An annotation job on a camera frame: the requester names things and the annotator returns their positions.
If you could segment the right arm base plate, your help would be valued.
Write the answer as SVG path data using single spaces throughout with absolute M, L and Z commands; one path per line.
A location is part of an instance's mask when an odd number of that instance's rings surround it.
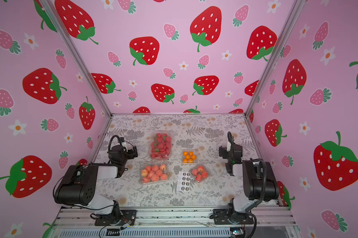
M 253 225 L 254 218 L 252 215 L 238 213 L 228 209 L 214 209 L 209 216 L 216 225 Z

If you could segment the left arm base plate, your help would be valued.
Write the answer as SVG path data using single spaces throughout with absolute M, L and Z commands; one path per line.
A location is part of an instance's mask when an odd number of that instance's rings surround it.
M 94 216 L 96 216 L 94 225 L 95 226 L 114 225 L 114 226 L 124 226 L 124 227 L 126 225 L 133 226 L 135 223 L 136 214 L 137 214 L 137 210 L 133 210 L 133 209 L 127 209 L 127 210 L 123 209 L 120 211 L 114 210 L 111 214 L 108 215 L 94 214 Z

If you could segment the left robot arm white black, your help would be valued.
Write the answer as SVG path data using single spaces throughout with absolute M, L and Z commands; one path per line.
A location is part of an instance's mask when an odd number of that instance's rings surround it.
M 101 180 L 120 179 L 127 170 L 126 163 L 138 157 L 137 147 L 123 137 L 111 137 L 107 151 L 107 163 L 90 163 L 86 166 L 70 166 L 53 189 L 54 200 L 66 207 L 76 207 L 91 211 L 95 225 L 118 225 L 130 223 L 136 211 L 123 212 L 119 203 L 108 199 L 96 190 Z

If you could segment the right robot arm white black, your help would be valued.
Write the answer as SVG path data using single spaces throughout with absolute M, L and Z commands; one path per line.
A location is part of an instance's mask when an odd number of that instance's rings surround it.
M 226 171 L 230 176 L 239 177 L 243 183 L 243 194 L 231 199 L 225 216 L 231 223 L 246 219 L 251 210 L 263 201 L 279 197 L 279 187 L 271 165 L 263 159 L 243 160 L 243 148 L 236 144 L 231 132 L 227 133 L 227 146 L 219 147 L 219 156 L 226 159 Z

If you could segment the white sticker sheet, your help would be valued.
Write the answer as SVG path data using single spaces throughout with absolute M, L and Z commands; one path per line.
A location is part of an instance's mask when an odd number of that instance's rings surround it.
M 177 180 L 177 191 L 189 191 L 191 184 L 190 173 L 179 171 Z

